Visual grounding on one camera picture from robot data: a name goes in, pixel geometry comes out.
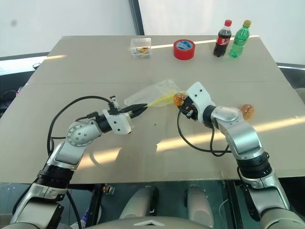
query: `wire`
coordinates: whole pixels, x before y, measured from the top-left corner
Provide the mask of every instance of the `wire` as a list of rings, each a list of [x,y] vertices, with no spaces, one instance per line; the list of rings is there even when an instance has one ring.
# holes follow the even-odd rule
[[[51,137],[51,152],[54,151],[54,139],[66,139],[66,137]]]
[[[223,221],[224,219],[223,219],[223,217],[222,217],[221,214],[220,214],[220,208],[221,208],[222,205],[224,205],[228,200],[229,200],[229,199],[226,199],[224,202],[222,202],[222,203],[219,205],[219,208],[218,208],[218,214],[219,214],[219,216],[220,216],[220,218],[221,218],[222,221]]]
[[[66,139],[66,137],[51,137],[53,139]]]
[[[5,96],[9,93],[9,92],[14,92],[15,93],[15,98],[18,94],[18,92],[14,91],[14,90],[10,90],[10,91],[7,91],[6,93],[3,94],[3,104],[6,106],[6,107],[9,107],[9,105],[6,104],[5,102]]]
[[[51,137],[51,135],[52,135],[52,130],[53,130],[53,127],[54,127],[54,125],[55,125],[55,122],[56,122],[57,118],[58,118],[66,109],[68,109],[71,105],[73,105],[74,103],[76,103],[76,102],[78,102],[78,101],[85,100],[85,99],[100,99],[100,100],[103,100],[103,101],[107,102],[109,106],[112,105],[112,102],[111,102],[110,100],[108,100],[108,99],[106,99],[106,98],[104,98],[104,97],[95,96],[95,95],[80,97],[80,98],[78,98],[78,99],[73,100],[73,101],[70,102],[68,105],[66,105],[63,109],[61,109],[61,110],[57,113],[57,115],[55,115],[55,117],[53,118],[53,120],[52,120],[52,122],[51,122],[51,124],[50,124],[49,132],[48,132],[48,137],[47,137],[47,152],[48,152],[48,156],[50,156],[51,153],[52,153],[53,150],[54,150],[54,139],[65,139],[65,137]],[[71,205],[72,205],[72,208],[73,208],[75,217],[76,217],[76,219],[77,219],[78,227],[79,227],[79,229],[82,229],[82,227],[81,227],[81,218],[80,218],[80,215],[79,215],[79,213],[78,213],[78,211],[77,211],[77,208],[76,208],[76,206],[75,206],[75,203],[74,203],[73,198],[72,198],[72,196],[71,196],[71,194],[70,194],[69,191],[67,191],[67,196],[68,196],[68,199],[69,199],[69,201],[70,201],[70,203],[71,203]]]
[[[52,130],[53,130],[53,127],[54,127],[54,124],[57,120],[57,118],[65,111],[67,110],[71,105],[73,105],[74,103],[78,102],[78,101],[81,101],[81,100],[84,100],[84,99],[100,99],[100,100],[103,100],[105,102],[107,102],[109,105],[112,104],[112,102],[104,97],[100,97],[100,96],[95,96],[95,95],[90,95],[90,96],[84,96],[84,97],[80,97],[78,99],[75,99],[73,100],[71,103],[69,103],[68,105],[66,105],[63,109],[61,109],[57,115],[55,115],[55,117],[53,118],[51,124],[50,124],[50,127],[49,127],[49,132],[48,132],[48,137],[47,137],[47,152],[48,152],[48,155],[50,156],[50,154],[52,153],[51,151],[51,135],[52,135]]]
[[[73,198],[72,198],[72,196],[71,196],[71,194],[70,194],[69,191],[67,191],[67,197],[68,197],[68,199],[69,199],[69,201],[70,201],[70,203],[71,203],[71,205],[72,205],[74,214],[75,214],[75,216],[76,216],[78,228],[79,228],[79,229],[82,229],[82,227],[81,227],[81,218],[80,218],[80,215],[79,215],[79,213],[78,213],[78,210],[77,210],[77,208],[76,208],[76,205],[75,205],[75,203],[74,203],[74,200],[73,200]]]
[[[239,166],[237,167],[237,174],[238,174],[240,180],[243,182],[242,175],[240,175]]]
[[[181,110],[179,110],[178,116],[177,116],[177,127],[178,127],[178,132],[180,137],[192,148],[199,150],[199,151],[203,151],[203,152],[207,152],[207,153],[212,153],[214,156],[219,156],[215,153],[231,153],[230,150],[208,150],[208,149],[201,149],[199,147],[194,146],[192,143],[190,143],[182,134],[181,129],[180,129],[180,115],[181,115]],[[213,143],[213,139],[214,139],[214,135],[213,135],[213,128],[212,128],[212,136],[211,136],[211,142]]]
[[[212,135],[211,135],[211,140],[210,140],[210,150],[212,151],[212,154],[213,154],[214,156],[223,156],[223,155],[225,154],[225,151],[222,152],[221,154],[216,154],[216,153],[214,153],[214,151],[213,151],[213,140],[214,140],[214,135],[215,135],[215,129],[214,129],[214,126],[212,126]]]
[[[80,118],[75,119],[75,121],[78,122],[78,121],[83,120],[83,119],[86,119],[86,118],[87,118],[86,116],[80,117]]]

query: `plastic bag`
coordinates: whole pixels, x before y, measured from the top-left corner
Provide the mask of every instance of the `plastic bag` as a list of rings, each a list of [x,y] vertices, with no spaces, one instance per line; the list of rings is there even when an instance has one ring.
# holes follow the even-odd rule
[[[166,106],[173,103],[173,96],[181,92],[181,89],[172,79],[163,80],[159,83],[145,87],[139,92],[125,99],[126,106],[132,104],[148,104],[148,106]]]

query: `green soda bottle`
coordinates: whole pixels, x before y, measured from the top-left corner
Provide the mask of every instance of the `green soda bottle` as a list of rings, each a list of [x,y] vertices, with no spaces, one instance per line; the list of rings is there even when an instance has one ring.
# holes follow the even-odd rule
[[[243,27],[239,31],[237,31],[232,48],[230,50],[230,54],[229,54],[230,56],[236,58],[242,54],[244,45],[246,44],[247,39],[249,38],[250,35],[250,31],[249,31],[250,25],[251,25],[251,21],[245,20]]]

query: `floor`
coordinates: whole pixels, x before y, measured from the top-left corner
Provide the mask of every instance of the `floor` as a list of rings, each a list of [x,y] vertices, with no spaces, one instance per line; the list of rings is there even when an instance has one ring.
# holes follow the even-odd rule
[[[300,68],[300,69],[291,69],[291,68],[280,68],[284,74],[286,80],[290,85],[296,88],[305,88],[305,70],[304,66],[298,66],[296,64],[286,64],[285,67]]]
[[[226,200],[223,196],[224,186],[221,181],[174,181],[174,182],[152,182],[152,183],[129,183],[112,184],[115,191],[112,195],[102,196],[102,216],[100,223],[118,219],[124,206],[132,195],[141,187],[146,185],[154,186],[159,190],[159,202],[157,216],[171,216],[187,218],[187,210],[184,206],[184,191],[189,185],[198,185],[204,190],[208,197],[214,220],[215,229],[226,229],[226,212],[222,205]],[[27,188],[25,184],[0,184],[0,214],[9,214],[20,194]],[[80,216],[88,209],[91,199],[91,192],[84,190],[71,190]],[[67,198],[61,203],[64,206],[61,223],[71,225],[76,221],[74,212]]]

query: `table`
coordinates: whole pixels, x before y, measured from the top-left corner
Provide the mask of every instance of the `table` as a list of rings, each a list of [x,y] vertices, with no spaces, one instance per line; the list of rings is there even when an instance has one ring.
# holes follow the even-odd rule
[[[186,90],[200,81],[218,105],[256,108],[250,121],[259,133],[279,177],[305,175],[305,106],[277,68],[259,37],[250,38],[243,55],[212,55],[214,41],[196,45],[195,57],[177,60],[171,47],[155,47],[150,59],[134,59],[131,36],[63,37],[0,119],[0,181],[30,183],[47,159],[46,138],[52,118],[70,101],[85,95],[116,95],[120,105],[140,89],[172,78]],[[206,41],[215,36],[151,36],[152,45],[178,39]],[[78,117],[107,105],[82,101],[58,119],[53,136],[64,136]],[[72,184],[194,179],[238,179],[236,161],[196,151],[179,137],[177,108],[149,108],[133,119],[129,135],[107,133],[90,144]],[[208,147],[210,130],[183,118],[183,133]],[[215,149],[224,149],[216,132]]]

